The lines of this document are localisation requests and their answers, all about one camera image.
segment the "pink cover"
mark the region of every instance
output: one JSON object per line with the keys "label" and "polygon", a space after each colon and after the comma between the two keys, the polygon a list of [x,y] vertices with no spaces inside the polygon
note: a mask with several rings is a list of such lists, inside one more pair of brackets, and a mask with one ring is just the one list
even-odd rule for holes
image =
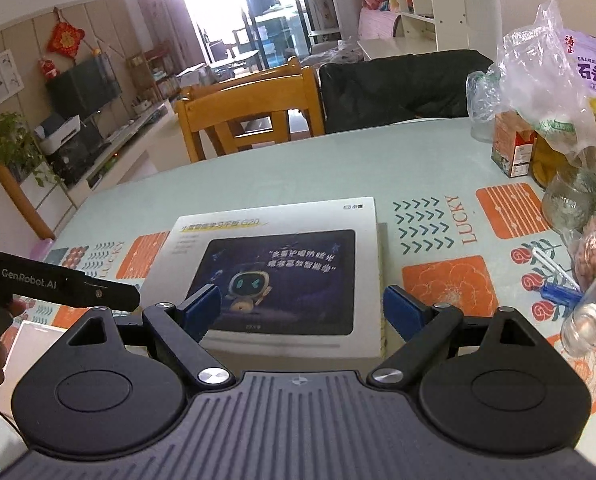
{"label": "pink cover", "polygon": [[360,10],[358,38],[360,40],[383,40],[393,38],[393,30],[399,14],[390,10]]}

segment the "dining table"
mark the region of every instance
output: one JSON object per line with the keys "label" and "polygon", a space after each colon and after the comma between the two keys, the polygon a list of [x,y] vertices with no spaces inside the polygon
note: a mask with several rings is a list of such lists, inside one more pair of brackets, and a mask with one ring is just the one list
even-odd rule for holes
{"label": "dining table", "polygon": [[[409,121],[220,156],[96,193],[46,261],[139,287],[180,216],[372,196],[382,285],[471,316],[520,311],[588,386],[592,414],[577,449],[596,464],[596,350],[577,360],[565,353],[569,311],[537,290],[564,282],[533,248],[571,272],[542,195],[529,176],[510,179],[497,167],[468,118]],[[24,319],[67,328],[80,310],[32,301]],[[390,327],[386,339],[387,354],[403,344]]]}

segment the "clear bottle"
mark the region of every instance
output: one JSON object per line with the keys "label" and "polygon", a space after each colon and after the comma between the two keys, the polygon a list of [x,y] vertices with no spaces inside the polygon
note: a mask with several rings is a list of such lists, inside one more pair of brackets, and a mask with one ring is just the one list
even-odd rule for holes
{"label": "clear bottle", "polygon": [[575,358],[596,349],[596,278],[562,323],[560,339],[567,353]]}

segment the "ridged gray surface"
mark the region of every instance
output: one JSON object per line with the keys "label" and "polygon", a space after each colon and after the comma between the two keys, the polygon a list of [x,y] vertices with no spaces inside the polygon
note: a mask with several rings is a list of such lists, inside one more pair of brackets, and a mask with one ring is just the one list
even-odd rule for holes
{"label": "ridged gray surface", "polygon": [[596,468],[572,450],[497,460],[459,449],[404,396],[366,388],[353,372],[249,372],[227,392],[197,396],[149,449],[104,463],[29,453],[0,479],[596,480]]}

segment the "blue object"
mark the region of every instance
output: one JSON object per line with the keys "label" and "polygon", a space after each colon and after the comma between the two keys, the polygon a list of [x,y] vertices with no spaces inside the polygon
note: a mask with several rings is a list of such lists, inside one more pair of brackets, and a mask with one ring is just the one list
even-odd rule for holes
{"label": "blue object", "polygon": [[574,308],[582,300],[583,293],[568,286],[545,283],[540,287],[540,297],[555,304]]}
{"label": "blue object", "polygon": [[382,295],[384,317],[399,336],[409,341],[431,320],[430,307],[397,285],[388,286]]}
{"label": "blue object", "polygon": [[199,343],[220,316],[222,294],[217,285],[205,285],[176,307],[176,321]]}

